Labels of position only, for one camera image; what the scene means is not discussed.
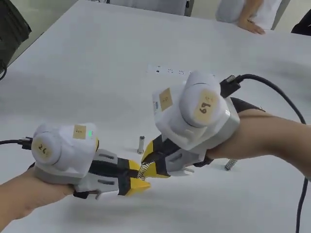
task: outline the table surface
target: table surface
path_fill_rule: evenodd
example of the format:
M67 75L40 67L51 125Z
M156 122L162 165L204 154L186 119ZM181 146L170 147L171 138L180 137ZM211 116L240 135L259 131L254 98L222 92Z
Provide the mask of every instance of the table surface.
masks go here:
M219 79L252 73L279 85L311 121L311 47L306 36L254 35L234 25L78 1L9 67L0 83L0 140L32 136L41 122L94 122L101 147L140 160L138 137L158 136L151 93L185 80L147 67L201 70ZM273 90L245 81L236 97L298 120ZM1 146L0 182L33 162L19 146ZM131 198L68 197L13 222L5 233L211 232L293 233L303 176L265 156L226 160L188 177L150 180ZM311 227L307 194L301 232Z

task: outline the black bag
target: black bag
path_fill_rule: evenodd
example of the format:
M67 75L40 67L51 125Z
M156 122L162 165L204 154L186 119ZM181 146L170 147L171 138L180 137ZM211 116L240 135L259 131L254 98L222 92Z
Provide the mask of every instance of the black bag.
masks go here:
M28 23L11 1L0 0L0 74L6 72L13 54L30 32Z

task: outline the beige sticker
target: beige sticker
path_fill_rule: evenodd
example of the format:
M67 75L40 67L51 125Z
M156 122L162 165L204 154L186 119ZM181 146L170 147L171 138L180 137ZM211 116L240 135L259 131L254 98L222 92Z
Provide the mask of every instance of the beige sticker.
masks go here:
M40 138L32 142L32 150L35 150L43 160L48 160L52 155L51 149L48 148Z
M159 98L160 98L160 105L161 105L162 111L164 111L165 109L172 106L173 100L172 100L172 96L171 96L171 90L169 88L164 90L159 95Z
M194 110L194 117L196 120L208 124L210 117L218 104L218 97L217 95L204 89L200 93L198 106Z
M86 138L86 126L85 125L75 125L73 129L73 138L75 139L85 139Z

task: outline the hand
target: hand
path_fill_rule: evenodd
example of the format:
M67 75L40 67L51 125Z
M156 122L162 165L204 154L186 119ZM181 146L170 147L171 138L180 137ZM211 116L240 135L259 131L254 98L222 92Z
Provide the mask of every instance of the hand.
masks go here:
M219 146L207 150L211 159L245 159L262 155L277 155L284 147L284 121L266 112L250 109L239 113L240 125L234 134Z
M16 219L29 215L38 207L57 202L74 191L69 185L48 184L39 180L32 168L2 186L9 195L8 199L14 199Z
M261 27L257 26L254 22L250 20L239 20L238 26L251 33L260 34L260 35L265 34L265 31Z

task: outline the person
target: person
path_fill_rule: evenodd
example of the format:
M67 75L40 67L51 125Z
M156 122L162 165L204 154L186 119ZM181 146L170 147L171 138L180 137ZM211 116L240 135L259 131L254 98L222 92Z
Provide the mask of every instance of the person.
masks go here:
M293 29L292 33L300 35L311 35L311 10L309 10L305 16L297 23Z
M261 110L239 113L240 125L233 136L208 150L213 159L246 159L274 155L311 178L311 127L279 118ZM14 219L54 203L73 193L69 185L47 184L30 169L0 186L0 231Z
M216 20L237 24L255 34L265 34L273 26L282 0L221 0Z

